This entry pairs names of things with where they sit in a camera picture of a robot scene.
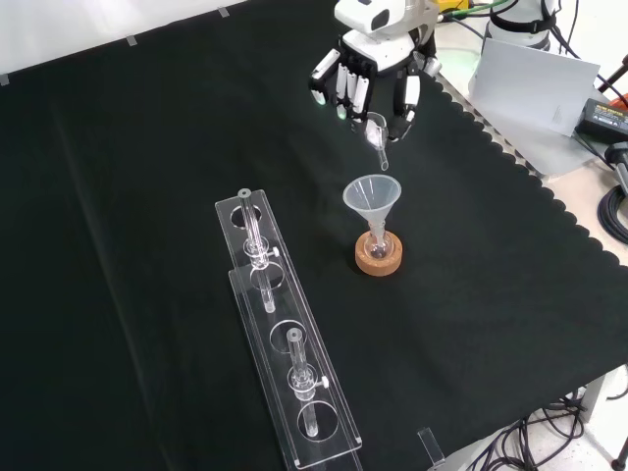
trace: green cable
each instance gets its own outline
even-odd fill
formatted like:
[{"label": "green cable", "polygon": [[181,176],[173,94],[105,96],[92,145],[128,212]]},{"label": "green cable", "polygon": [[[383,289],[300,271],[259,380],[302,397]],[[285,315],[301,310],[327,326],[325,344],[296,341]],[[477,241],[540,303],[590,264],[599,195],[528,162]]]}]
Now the green cable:
[{"label": "green cable", "polygon": [[488,10],[489,8],[494,8],[498,5],[506,3],[509,0],[497,0],[496,2],[489,3],[487,5],[478,5],[477,7],[469,8],[468,10],[455,10],[453,12],[449,12],[447,15],[452,17],[462,17],[469,13],[481,12],[482,10]]}]

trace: acrylic stand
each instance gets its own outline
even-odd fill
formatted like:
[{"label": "acrylic stand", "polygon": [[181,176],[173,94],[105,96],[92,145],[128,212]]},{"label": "acrylic stand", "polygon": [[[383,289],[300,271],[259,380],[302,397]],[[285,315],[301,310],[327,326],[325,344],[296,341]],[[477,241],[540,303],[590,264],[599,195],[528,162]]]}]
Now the acrylic stand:
[{"label": "acrylic stand", "polygon": [[361,470],[362,446],[263,190],[216,203],[229,278],[287,468]]}]

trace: funnel stem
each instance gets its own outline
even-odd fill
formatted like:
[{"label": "funnel stem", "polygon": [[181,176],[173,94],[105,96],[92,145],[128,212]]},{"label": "funnel stem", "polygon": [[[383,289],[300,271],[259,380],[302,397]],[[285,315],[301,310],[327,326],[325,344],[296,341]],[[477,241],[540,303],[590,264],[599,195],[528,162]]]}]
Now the funnel stem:
[{"label": "funnel stem", "polygon": [[377,241],[377,245],[379,247],[384,247],[384,233],[386,232],[384,230],[384,225],[385,225],[386,221],[381,221],[378,223],[372,223],[369,221],[369,228],[371,228],[371,235],[375,238],[375,240]]}]

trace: clear funnel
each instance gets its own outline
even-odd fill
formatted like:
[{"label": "clear funnel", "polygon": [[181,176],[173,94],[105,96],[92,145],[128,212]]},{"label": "clear funnel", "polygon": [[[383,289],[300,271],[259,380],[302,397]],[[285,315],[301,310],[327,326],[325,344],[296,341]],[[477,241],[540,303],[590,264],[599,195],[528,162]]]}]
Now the clear funnel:
[{"label": "clear funnel", "polygon": [[389,141],[389,129],[386,118],[378,113],[367,113],[366,128],[364,136],[367,142],[377,150],[380,158],[380,167],[382,171],[389,169],[389,158],[386,155],[386,144]]},{"label": "clear funnel", "polygon": [[394,251],[393,240],[386,234],[384,225],[400,196],[401,185],[387,175],[360,177],[344,189],[344,204],[369,223],[371,233],[364,242],[364,251],[373,258],[385,258]]}]

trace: white wall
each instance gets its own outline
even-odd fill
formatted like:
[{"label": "white wall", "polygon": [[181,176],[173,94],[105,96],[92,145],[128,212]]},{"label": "white wall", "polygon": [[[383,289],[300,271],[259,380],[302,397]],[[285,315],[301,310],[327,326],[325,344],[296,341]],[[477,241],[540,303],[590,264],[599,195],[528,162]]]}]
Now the white wall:
[{"label": "white wall", "polygon": [[0,0],[0,74],[242,0]]}]

